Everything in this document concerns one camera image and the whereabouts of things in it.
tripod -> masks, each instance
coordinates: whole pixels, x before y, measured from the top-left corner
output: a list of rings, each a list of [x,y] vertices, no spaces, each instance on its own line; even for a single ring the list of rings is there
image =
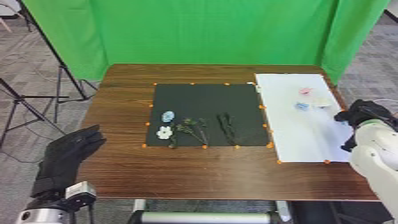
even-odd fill
[[[70,98],[70,97],[68,96],[26,96],[26,95],[20,95],[2,78],[0,78],[0,85],[4,86],[4,88],[8,90],[6,94],[15,99],[15,102],[13,102],[15,104],[13,104],[11,113],[10,113],[10,119],[8,119],[8,123],[6,123],[6,127],[4,127],[2,137],[0,137],[0,149],[2,149],[8,133],[15,129],[18,129],[20,127],[27,126],[29,124],[33,124],[38,121],[45,121],[47,124],[54,127],[54,129],[66,135],[66,132],[61,130],[59,126],[50,121],[50,119],[47,118],[45,114],[49,112],[54,100],[59,100],[59,98]],[[31,105],[31,103],[27,102],[26,99],[50,99],[50,102],[49,102],[49,105],[47,105],[47,108],[45,108],[43,112],[38,111],[38,109],[34,108],[34,106]],[[29,122],[26,122],[24,124],[17,125],[15,127],[11,127],[18,105],[26,106],[26,108],[29,109],[31,113],[36,116],[36,119],[31,120]]]
[[[34,19],[34,16],[31,14],[31,11],[29,11],[29,8],[26,6],[26,3],[22,0],[18,0],[18,3],[22,5],[22,11],[24,11],[24,14],[26,14],[26,21],[27,21],[27,26],[29,26],[29,31],[31,31],[31,24],[34,25],[38,31],[40,31],[40,34],[42,34],[42,37],[43,37],[43,40],[47,42],[47,45],[49,45],[49,48],[52,50],[52,53],[54,53],[54,56],[58,58],[58,61],[59,61],[59,74],[58,74],[58,97],[56,98],[56,115],[54,115],[54,123],[59,122],[59,104],[66,103],[66,102],[82,102],[82,101],[88,101],[93,97],[93,95],[89,96],[88,93],[86,93],[86,90],[84,90],[84,83],[89,85],[89,87],[98,90],[97,86],[89,83],[89,81],[86,79],[79,80],[75,79],[74,75],[72,75],[72,71],[70,71],[70,68],[66,66],[66,63],[65,63],[65,60],[59,56],[59,53],[58,53],[58,50],[54,48],[54,45],[52,45],[52,42],[49,40],[49,37],[47,37],[47,34],[43,32],[43,29],[42,29],[42,26],[36,22],[36,19]],[[79,94],[81,94],[81,98],[79,99],[70,99],[70,100],[61,100],[61,98],[66,98],[66,97],[61,97],[61,79],[63,79],[63,73],[66,73],[66,77],[72,81],[72,84],[75,86],[75,89],[79,91]]]

black mat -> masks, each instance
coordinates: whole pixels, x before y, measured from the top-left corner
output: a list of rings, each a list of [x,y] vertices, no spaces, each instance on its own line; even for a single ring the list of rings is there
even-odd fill
[[[253,85],[180,85],[159,84],[153,99],[152,125],[148,129],[148,146],[168,146],[169,140],[161,140],[157,132],[162,122],[162,114],[173,111],[175,123],[185,118],[207,119],[210,147],[230,146],[221,129],[217,114],[228,112],[233,117],[237,144],[242,146],[265,146],[269,133],[264,128],[264,112],[260,110],[260,98]],[[196,138],[178,132],[178,146],[200,146]]]

green backdrop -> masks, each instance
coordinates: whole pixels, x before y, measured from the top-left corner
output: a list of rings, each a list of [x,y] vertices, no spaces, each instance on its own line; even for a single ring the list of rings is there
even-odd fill
[[[320,65],[335,83],[390,0],[26,0],[79,78],[114,63]]]

white paper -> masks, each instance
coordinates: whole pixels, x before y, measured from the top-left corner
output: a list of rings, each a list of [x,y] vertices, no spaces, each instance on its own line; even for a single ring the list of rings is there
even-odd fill
[[[274,144],[283,162],[347,162],[351,153],[340,148],[352,136],[352,127],[335,121],[342,107],[320,74],[258,74]],[[310,95],[301,89],[312,88]],[[319,102],[331,106],[319,107]],[[308,111],[296,104],[310,104]]]

black cloth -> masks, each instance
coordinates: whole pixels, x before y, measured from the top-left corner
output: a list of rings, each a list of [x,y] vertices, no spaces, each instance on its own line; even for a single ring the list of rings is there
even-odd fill
[[[265,146],[269,133],[264,128],[265,118],[260,104],[257,87],[249,84],[232,84],[230,86],[223,84],[159,84],[146,144],[168,146],[171,143],[169,140],[159,139],[157,132],[161,126],[169,126],[162,122],[162,114],[166,111],[173,111],[175,123],[182,123],[185,118],[207,119],[210,147],[232,145],[217,119],[217,115],[226,113],[232,116],[237,145]],[[200,146],[201,144],[189,134],[178,132],[178,146]]]
[[[392,126],[395,131],[398,131],[398,119],[395,118],[390,110],[383,105],[379,105],[374,101],[358,100],[351,106],[349,111],[344,111],[335,116],[336,121],[349,121],[354,129],[361,125],[361,123],[372,119],[379,119]],[[342,149],[351,152],[352,148],[358,146],[356,143],[356,134],[352,135]]]
[[[49,191],[63,193],[75,184],[81,163],[100,149],[105,141],[97,125],[68,134],[50,143],[45,159],[40,163],[31,195],[34,198]]]

